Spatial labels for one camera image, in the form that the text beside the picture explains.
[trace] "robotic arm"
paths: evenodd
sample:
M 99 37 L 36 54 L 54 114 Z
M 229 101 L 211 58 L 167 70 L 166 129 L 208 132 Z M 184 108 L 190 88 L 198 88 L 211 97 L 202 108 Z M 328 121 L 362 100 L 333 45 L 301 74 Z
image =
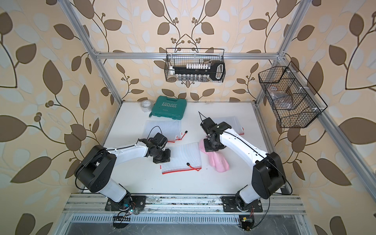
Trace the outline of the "robotic arm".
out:
M 235 195 L 240 210 L 246 210 L 248 204 L 260 197 L 268 199 L 285 184 L 285 172 L 278 154 L 275 152 L 269 154 L 253 146 L 225 122 L 216 124 L 211 118 L 206 118 L 201 122 L 201 127 L 208 136 L 204 139 L 206 152 L 218 151 L 227 146 L 253 171 L 252 184 L 245 186 Z

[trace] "black wire basket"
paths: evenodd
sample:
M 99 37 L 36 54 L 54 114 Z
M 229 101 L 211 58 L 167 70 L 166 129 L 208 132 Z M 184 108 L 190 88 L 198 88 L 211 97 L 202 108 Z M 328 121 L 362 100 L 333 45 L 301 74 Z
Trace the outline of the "black wire basket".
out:
M 224 49 L 193 49 L 166 48 L 166 81 L 223 82 L 226 74 Z
M 301 85 L 293 72 L 295 67 L 275 66 L 258 74 L 260 85 L 281 128 L 305 128 L 326 108 L 327 104 L 310 85 Z M 314 90 L 322 104 L 318 105 L 307 93 Z

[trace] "ventilation grille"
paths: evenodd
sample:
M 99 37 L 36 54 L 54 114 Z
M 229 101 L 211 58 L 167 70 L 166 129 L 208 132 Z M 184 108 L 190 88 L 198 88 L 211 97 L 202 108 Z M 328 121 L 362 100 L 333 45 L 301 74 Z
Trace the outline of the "ventilation grille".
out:
M 71 223 L 112 223 L 115 214 L 76 213 Z M 238 215 L 132 215 L 131 223 L 140 224 L 239 224 Z

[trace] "plastic bag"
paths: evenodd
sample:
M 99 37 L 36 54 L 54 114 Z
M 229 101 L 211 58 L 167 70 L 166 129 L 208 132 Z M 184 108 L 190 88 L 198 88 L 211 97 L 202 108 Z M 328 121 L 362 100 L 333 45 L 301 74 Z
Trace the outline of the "plastic bag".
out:
M 294 109 L 293 97 L 286 92 L 275 89 L 275 87 L 268 87 L 268 92 L 274 102 L 275 107 L 277 109 Z

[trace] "white table surface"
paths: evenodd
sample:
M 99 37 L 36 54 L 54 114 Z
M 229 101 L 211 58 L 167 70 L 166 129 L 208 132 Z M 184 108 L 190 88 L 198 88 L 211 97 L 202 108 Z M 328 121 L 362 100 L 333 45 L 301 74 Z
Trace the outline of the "white table surface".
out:
M 181 131 L 187 130 L 188 133 L 181 141 L 167 143 L 166 148 L 198 142 L 205 138 L 198 111 L 206 117 L 238 117 L 244 128 L 242 137 L 266 151 L 251 103 L 187 103 Z M 170 118 L 164 117 L 149 118 L 149 112 L 144 113 L 138 102 L 123 103 L 105 147 L 135 143 L 143 133 L 146 120 L 171 121 Z M 202 169 L 199 172 L 192 170 L 162 175 L 159 164 L 154 164 L 153 159 L 149 157 L 136 158 L 114 167 L 111 177 L 131 193 L 234 194 L 251 183 L 251 169 L 230 148 L 220 151 L 230 165 L 230 170 L 223 173 L 211 167 L 208 156 L 200 153 Z

